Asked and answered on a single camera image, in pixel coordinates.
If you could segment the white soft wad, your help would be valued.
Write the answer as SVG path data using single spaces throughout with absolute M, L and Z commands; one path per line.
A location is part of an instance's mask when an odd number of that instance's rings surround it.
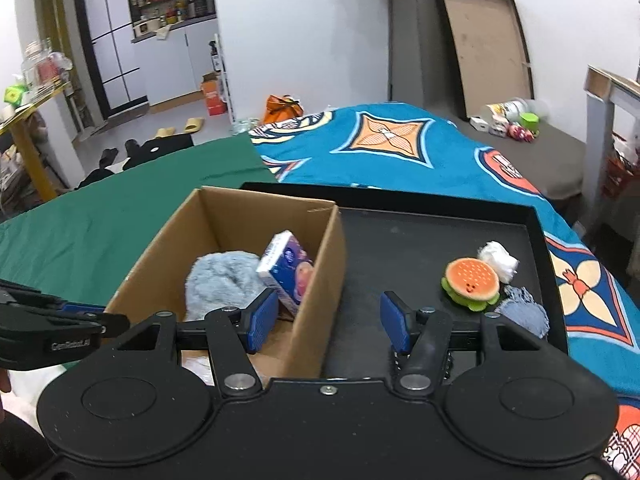
M 510 284 L 518 273 L 520 262 L 514 258 L 499 242 L 491 240 L 480 248 L 477 258 L 487 263 L 498 275 L 502 284 Z

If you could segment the orange cardboard box floor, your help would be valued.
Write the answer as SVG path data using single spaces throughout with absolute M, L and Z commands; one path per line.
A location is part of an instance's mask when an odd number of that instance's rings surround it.
M 201 90 L 209 116 L 222 115 L 227 111 L 227 104 L 222 98 L 222 92 L 215 73 L 208 73 L 203 76 Z

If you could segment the blue denim fish toy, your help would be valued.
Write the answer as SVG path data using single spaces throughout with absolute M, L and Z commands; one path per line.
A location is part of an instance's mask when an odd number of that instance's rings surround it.
M 504 286 L 504 299 L 495 308 L 500 315 L 525 328 L 540 339 L 548 336 L 550 323 L 547 311 L 525 287 Z

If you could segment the black laptop bag floor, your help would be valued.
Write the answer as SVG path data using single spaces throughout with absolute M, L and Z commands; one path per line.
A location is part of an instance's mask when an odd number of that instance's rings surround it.
M 178 136 L 153 138 L 145 141 L 143 144 L 139 144 L 136 140 L 127 140 L 125 142 L 125 150 L 128 159 L 122 165 L 122 169 L 128 170 L 171 153 L 193 147 L 192 136 L 187 133 L 181 133 L 178 134 Z

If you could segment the light blue fluffy towel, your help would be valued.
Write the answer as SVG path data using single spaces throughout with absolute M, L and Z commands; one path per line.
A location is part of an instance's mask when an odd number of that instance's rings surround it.
M 213 310 L 245 309 L 264 289 L 256 272 L 258 255 L 213 252 L 198 257 L 186 278 L 186 321 L 201 321 Z

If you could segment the yellow table with items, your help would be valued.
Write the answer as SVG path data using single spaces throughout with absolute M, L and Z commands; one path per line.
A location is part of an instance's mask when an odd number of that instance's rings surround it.
M 58 197 L 49 179 L 37 142 L 44 142 L 40 132 L 39 109 L 70 91 L 73 62 L 62 52 L 53 50 L 51 39 L 30 42 L 25 49 L 21 73 L 1 92 L 1 133 L 9 133 L 40 200 L 47 203 Z

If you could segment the grey mattress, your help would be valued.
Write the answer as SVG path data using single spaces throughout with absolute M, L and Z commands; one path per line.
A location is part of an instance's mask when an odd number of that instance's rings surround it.
M 477 131 L 446 108 L 435 108 L 433 113 L 451 120 L 468 138 L 506 156 L 550 202 L 569 200 L 582 192 L 586 144 L 558 128 L 543 122 L 534 142 L 518 142 Z

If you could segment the brown cardboard box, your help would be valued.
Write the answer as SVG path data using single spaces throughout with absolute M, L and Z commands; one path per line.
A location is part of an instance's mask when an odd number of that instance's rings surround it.
M 346 246 L 338 207 L 329 200 L 211 188 L 193 191 L 160 229 L 106 310 L 138 324 L 159 310 L 186 315 L 186 277 L 198 257 L 244 250 L 261 255 L 274 234 L 291 231 L 314 274 L 293 322 L 277 322 L 250 359 L 265 379 L 317 378 L 341 300 Z

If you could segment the brown leaning board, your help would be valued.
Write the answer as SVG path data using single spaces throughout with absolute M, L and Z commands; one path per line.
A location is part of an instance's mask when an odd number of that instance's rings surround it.
M 462 119 L 492 103 L 533 99 L 532 69 L 515 0 L 435 0 Z

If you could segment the yellow slipper left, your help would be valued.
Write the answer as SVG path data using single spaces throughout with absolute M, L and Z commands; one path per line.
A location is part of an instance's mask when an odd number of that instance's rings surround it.
M 155 135 L 156 138 L 167 138 L 168 136 L 173 136 L 176 133 L 175 127 L 168 128 L 159 128 Z

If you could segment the white grey side table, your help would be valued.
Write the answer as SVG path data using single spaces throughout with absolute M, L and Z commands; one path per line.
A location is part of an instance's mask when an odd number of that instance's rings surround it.
M 587 97 L 587 129 L 584 170 L 582 170 L 582 214 L 586 230 L 593 228 L 602 211 L 608 158 L 614 152 L 616 107 L 639 118 L 639 84 L 609 70 L 589 65 L 584 89 Z

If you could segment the green cloth sheet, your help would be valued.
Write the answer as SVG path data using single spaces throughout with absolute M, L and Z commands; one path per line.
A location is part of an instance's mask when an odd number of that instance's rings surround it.
M 247 136 L 146 162 L 3 222 L 2 278 L 69 300 L 107 304 L 193 190 L 273 180 Z

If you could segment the orange bag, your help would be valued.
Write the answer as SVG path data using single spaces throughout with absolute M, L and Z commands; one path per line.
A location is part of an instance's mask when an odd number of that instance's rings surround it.
M 303 114 L 304 109 L 299 100 L 288 94 L 286 96 L 274 96 L 272 94 L 266 101 L 262 122 L 264 124 L 274 124 L 275 122 L 284 122 L 285 120 L 303 116 Z

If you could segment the yellow slipper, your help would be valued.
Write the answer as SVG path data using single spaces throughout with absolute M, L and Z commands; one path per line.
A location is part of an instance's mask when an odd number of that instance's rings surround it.
M 168 128 L 159 128 L 155 135 L 156 138 L 167 138 L 168 136 L 173 136 L 176 133 L 175 127 Z
M 183 128 L 184 133 L 197 133 L 203 128 L 205 119 L 203 117 L 189 118 Z

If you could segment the hamburger plush toy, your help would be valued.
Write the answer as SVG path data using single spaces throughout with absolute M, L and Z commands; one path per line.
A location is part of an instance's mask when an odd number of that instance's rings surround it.
M 440 284 L 453 302 L 472 312 L 484 311 L 500 297 L 498 274 L 488 263 L 477 258 L 450 261 Z

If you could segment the green cup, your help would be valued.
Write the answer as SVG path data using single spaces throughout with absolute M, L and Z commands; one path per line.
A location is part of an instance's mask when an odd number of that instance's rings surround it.
M 535 136 L 538 134 L 540 119 L 535 113 L 532 113 L 532 112 L 521 113 L 518 123 L 523 128 L 533 133 Z

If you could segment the black shallow tray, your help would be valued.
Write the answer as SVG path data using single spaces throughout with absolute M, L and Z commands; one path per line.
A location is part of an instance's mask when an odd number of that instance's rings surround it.
M 432 308 L 475 326 L 478 316 L 451 302 L 440 286 L 449 261 L 472 256 L 490 240 L 518 259 L 513 284 L 531 292 L 548 314 L 548 341 L 567 349 L 560 297 L 544 231 L 532 206 L 374 188 L 257 183 L 257 191 L 332 200 L 340 208 L 346 271 L 322 376 L 386 377 L 392 348 L 380 322 L 382 292 L 413 309 Z

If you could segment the yellow slipper right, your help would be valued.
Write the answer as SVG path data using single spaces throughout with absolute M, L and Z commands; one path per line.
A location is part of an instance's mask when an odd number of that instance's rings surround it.
M 183 128 L 184 133 L 197 133 L 203 128 L 205 119 L 203 117 L 189 118 Z

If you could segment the blue patterned blanket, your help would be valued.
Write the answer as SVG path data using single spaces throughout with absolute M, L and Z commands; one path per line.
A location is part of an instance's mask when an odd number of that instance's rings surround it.
M 532 206 L 544 231 L 570 356 L 620 396 L 603 458 L 639 475 L 639 310 L 551 203 L 495 142 L 478 143 L 447 119 L 404 103 L 357 105 L 272 122 L 250 140 L 285 183 L 442 194 Z

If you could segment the tissue pack white purple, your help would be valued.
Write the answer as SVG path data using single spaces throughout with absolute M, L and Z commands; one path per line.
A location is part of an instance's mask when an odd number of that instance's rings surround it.
M 314 275 L 314 263 L 291 231 L 272 238 L 256 272 L 266 287 L 277 292 L 285 309 L 296 316 Z

